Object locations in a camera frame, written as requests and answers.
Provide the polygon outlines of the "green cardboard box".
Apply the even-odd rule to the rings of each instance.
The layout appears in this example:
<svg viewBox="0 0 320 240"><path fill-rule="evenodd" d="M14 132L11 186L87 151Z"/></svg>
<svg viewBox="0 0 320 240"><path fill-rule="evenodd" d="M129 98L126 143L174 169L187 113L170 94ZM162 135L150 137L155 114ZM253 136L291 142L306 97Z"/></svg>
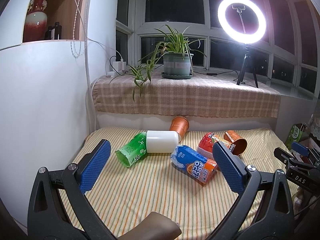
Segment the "green cardboard box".
<svg viewBox="0 0 320 240"><path fill-rule="evenodd" d="M301 142L309 137L309 128L306 123L294 124L285 141L285 146L291 150L293 142Z"/></svg>

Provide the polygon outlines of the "copper cup near wall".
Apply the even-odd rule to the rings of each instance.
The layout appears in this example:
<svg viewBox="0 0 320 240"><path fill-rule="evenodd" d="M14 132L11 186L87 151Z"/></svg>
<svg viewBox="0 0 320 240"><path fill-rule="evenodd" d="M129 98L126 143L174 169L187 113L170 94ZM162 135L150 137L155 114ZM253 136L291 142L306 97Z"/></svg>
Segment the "copper cup near wall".
<svg viewBox="0 0 320 240"><path fill-rule="evenodd" d="M169 128L170 131L175 131L178 133L179 142L183 139L188 129L189 121L183 116L174 117Z"/></svg>

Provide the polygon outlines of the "plaid beige sill cloth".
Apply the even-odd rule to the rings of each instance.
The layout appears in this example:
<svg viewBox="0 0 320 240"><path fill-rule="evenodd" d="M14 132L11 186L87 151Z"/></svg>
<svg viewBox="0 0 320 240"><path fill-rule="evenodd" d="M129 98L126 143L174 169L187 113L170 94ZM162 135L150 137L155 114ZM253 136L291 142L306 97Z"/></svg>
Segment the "plaid beige sill cloth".
<svg viewBox="0 0 320 240"><path fill-rule="evenodd" d="M232 73L195 74L188 80L165 79L153 72L140 90L133 77L102 77L92 98L100 113L198 116L204 118L277 118L280 94L251 79L236 85Z"/></svg>

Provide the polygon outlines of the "green plastic cup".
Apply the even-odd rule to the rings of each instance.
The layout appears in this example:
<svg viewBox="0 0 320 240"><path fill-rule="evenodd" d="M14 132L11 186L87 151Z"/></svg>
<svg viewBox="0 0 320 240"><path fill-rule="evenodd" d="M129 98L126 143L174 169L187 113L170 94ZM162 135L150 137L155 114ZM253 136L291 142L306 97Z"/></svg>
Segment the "green plastic cup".
<svg viewBox="0 0 320 240"><path fill-rule="evenodd" d="M125 167L131 167L146 154L146 132L138 133L126 145L116 150L119 162Z"/></svg>

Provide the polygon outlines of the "red white vase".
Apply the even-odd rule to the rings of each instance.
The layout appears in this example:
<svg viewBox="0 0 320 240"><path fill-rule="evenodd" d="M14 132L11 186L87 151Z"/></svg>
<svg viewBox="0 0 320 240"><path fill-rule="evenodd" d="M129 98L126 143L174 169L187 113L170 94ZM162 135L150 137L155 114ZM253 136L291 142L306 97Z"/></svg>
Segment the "red white vase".
<svg viewBox="0 0 320 240"><path fill-rule="evenodd" d="M47 0L30 0L24 23L23 42L42 40L47 30L47 15L44 10Z"/></svg>

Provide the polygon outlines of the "wooden shelf niche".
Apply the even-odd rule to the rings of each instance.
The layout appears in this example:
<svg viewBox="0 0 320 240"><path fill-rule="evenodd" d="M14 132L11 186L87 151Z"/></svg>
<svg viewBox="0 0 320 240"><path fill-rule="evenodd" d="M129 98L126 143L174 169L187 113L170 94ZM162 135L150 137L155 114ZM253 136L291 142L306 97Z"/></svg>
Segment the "wooden shelf niche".
<svg viewBox="0 0 320 240"><path fill-rule="evenodd" d="M55 22L62 26L61 40L84 40L82 24L86 17L88 0L47 0L44 12L47 15L47 29Z"/></svg>

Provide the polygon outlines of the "striped yellow table cloth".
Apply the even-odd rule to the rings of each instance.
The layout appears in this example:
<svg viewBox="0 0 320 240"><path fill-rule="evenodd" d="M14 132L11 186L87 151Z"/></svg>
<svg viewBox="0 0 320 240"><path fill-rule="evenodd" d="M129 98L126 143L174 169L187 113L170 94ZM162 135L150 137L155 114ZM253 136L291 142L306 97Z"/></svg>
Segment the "striped yellow table cloth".
<svg viewBox="0 0 320 240"><path fill-rule="evenodd" d="M177 224L182 234L178 239L205 239L233 205L237 194L232 192L220 171L214 172L206 184L173 166L170 153L149 153L144 159L126 168L115 151L127 144L140 129L105 127L90 134L72 163L91 152L101 139L112 146L111 155L93 189L85 196L109 230L119 237L137 226L152 211ZM247 140L240 155L245 164L259 171L285 170L273 155L284 143L268 128L237 130Z"/></svg>

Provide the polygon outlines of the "red orange printed cup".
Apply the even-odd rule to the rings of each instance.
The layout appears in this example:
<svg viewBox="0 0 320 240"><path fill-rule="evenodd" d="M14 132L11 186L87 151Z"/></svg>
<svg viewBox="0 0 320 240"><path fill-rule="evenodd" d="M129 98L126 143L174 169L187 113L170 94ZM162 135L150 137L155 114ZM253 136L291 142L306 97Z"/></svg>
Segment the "red orange printed cup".
<svg viewBox="0 0 320 240"><path fill-rule="evenodd" d="M233 152L235 145L232 144L231 142L228 142L225 139L221 139L219 135L213 133L213 132L208 132L204 135L204 137L201 139L201 141L198 144L197 147L197 152L201 154L202 156L208 158L208 159L214 159L213 158L213 145L221 141L224 143L224 145L231 151Z"/></svg>

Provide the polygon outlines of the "white plastic cup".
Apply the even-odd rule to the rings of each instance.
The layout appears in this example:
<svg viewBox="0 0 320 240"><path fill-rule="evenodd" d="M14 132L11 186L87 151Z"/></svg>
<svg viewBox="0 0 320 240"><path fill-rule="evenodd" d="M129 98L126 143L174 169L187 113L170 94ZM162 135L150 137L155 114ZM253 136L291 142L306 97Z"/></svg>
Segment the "white plastic cup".
<svg viewBox="0 0 320 240"><path fill-rule="evenodd" d="M179 137L175 131L147 131L146 133L148 153L172 153L178 143Z"/></svg>

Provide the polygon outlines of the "dark small bottles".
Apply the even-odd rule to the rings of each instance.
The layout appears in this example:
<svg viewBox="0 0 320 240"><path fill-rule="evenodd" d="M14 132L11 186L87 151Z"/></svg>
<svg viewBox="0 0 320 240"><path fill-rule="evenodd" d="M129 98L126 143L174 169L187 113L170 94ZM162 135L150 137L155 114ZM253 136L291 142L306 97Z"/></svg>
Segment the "dark small bottles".
<svg viewBox="0 0 320 240"><path fill-rule="evenodd" d="M45 32L45 40L60 40L62 38L62 26L60 22L55 22L53 26L49 26Z"/></svg>

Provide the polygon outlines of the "black tripod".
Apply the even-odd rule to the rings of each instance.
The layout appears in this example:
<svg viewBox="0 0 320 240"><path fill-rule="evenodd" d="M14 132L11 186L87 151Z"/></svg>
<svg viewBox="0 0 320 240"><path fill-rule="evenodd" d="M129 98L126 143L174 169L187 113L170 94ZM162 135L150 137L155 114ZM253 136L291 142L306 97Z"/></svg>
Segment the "black tripod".
<svg viewBox="0 0 320 240"><path fill-rule="evenodd" d="M238 78L236 79L236 84L240 85L241 83L243 83L245 72L248 72L249 70L251 70L252 74L253 74L253 79L254 79L255 86L257 88L259 88L256 69L255 69L255 66L253 66L253 63L252 63L252 58L251 58L250 49L249 49L248 45L244 45L244 51L245 51L244 60L242 62L242 67L240 69L240 74L239 74Z"/></svg>

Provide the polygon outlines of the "brown chair back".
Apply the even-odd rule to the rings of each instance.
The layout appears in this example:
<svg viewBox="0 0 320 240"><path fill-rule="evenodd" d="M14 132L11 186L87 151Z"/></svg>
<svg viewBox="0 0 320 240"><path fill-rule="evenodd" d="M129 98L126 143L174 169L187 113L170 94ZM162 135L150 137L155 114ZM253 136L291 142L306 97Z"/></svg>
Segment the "brown chair back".
<svg viewBox="0 0 320 240"><path fill-rule="evenodd" d="M170 218L151 212L137 226L128 231L119 240L156 240L176 239L182 233L180 227Z"/></svg>

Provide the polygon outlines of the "white wall charger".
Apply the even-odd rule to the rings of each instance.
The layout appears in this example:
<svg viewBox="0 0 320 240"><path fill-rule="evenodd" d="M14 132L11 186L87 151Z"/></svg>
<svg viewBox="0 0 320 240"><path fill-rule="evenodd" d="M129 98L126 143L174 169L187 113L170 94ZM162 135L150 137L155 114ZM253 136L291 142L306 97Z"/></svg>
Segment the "white wall charger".
<svg viewBox="0 0 320 240"><path fill-rule="evenodd" d="M121 59L120 61L114 61L113 62L113 68L116 70L116 71L125 71L126 70L126 62Z"/></svg>

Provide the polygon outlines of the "potted spider plant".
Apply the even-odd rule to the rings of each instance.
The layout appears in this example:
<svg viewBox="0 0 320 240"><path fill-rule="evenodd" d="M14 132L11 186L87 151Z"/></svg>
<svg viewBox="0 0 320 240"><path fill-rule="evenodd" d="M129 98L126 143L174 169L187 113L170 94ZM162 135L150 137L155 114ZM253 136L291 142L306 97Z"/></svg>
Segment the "potted spider plant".
<svg viewBox="0 0 320 240"><path fill-rule="evenodd" d="M199 48L191 48L195 43L201 43L203 39L197 38L190 40L185 36L185 31L178 31L166 24L167 31L157 28L156 30L163 35L162 40L158 41L152 52L140 59L137 66L129 65L126 76L133 77L135 84L132 90L132 98L135 99L136 91L142 95L144 85L152 81L151 74L156 69L159 61L163 61L163 75L167 79L190 79L194 75L193 57L197 52L206 56Z"/></svg>

